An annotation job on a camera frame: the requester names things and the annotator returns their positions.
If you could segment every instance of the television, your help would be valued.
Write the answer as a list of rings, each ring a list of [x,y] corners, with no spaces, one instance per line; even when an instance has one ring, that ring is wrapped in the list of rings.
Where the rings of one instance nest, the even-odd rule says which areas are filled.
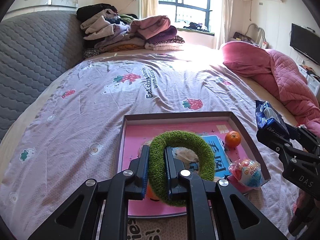
[[[315,33],[292,24],[290,46],[320,65],[320,37]]]

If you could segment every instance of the cardboard tray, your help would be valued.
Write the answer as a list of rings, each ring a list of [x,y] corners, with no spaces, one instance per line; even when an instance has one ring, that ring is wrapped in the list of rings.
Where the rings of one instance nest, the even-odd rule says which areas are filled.
[[[139,146],[141,146],[145,140],[150,140],[166,130],[188,130],[197,132],[197,129],[201,129],[200,127],[202,126],[206,127],[208,130],[209,125],[210,127],[214,125],[217,128],[221,127],[220,124],[225,124],[228,126],[228,129],[239,132],[242,137],[241,144],[238,146],[238,151],[228,152],[228,156],[230,157],[229,154],[233,155],[231,159],[241,159],[247,156],[252,160],[258,161],[261,164],[263,184],[267,183],[271,179],[268,168],[252,138],[232,112],[183,112],[125,115],[119,135],[114,174],[129,167],[130,161],[138,157]],[[135,144],[135,147],[131,145],[128,147],[129,140],[131,140],[132,144]],[[239,184],[235,178],[233,179],[234,180],[231,180],[231,183],[238,188],[240,192],[246,194],[249,191],[248,188]],[[146,198],[143,201],[129,201],[128,217],[161,218],[184,214],[186,214],[185,207],[170,207],[162,202],[153,202]]]

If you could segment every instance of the metal bolt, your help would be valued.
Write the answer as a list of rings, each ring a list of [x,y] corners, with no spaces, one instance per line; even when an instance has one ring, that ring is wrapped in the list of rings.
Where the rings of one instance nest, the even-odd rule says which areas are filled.
[[[93,186],[94,184],[96,184],[96,182],[93,180],[93,179],[88,179],[85,184],[88,186],[88,187],[91,187]]]
[[[132,174],[133,174],[133,171],[132,171],[132,170],[125,170],[125,171],[123,172],[123,175],[126,176],[126,177],[129,177],[129,176],[131,176]]]
[[[227,181],[226,179],[220,179],[219,184],[223,187],[226,187],[229,185],[229,181]]]
[[[180,171],[180,174],[181,174],[183,177],[188,177],[188,176],[190,176],[191,172],[188,171],[188,170],[182,170],[182,171]]]

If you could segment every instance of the bed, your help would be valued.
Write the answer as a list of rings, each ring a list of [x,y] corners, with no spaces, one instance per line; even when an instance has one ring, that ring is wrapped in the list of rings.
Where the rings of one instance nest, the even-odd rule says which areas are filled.
[[[156,81],[148,86],[144,74],[150,70]],[[203,107],[184,108],[187,98],[201,99]],[[110,179],[125,114],[233,111],[256,143],[272,178],[248,198],[289,237],[298,188],[281,176],[278,155],[257,142],[255,99],[270,101],[285,122],[297,124],[259,84],[223,66],[217,50],[187,44],[184,51],[133,50],[89,58],[53,81],[4,136],[1,216],[18,240],[28,239],[86,179]],[[95,156],[90,155],[94,143],[103,145]],[[25,150],[32,158],[23,155]],[[185,216],[137,219],[135,224],[143,233],[159,232],[161,239],[187,238]]]

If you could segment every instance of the snack package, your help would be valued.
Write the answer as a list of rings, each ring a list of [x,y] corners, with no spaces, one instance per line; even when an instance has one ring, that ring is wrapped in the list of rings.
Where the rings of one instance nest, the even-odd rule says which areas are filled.
[[[282,116],[268,101],[256,100],[256,120],[258,129],[267,129],[287,140],[290,139],[287,126]]]
[[[262,184],[260,163],[250,159],[238,160],[229,165],[229,171],[243,185],[258,188]]]

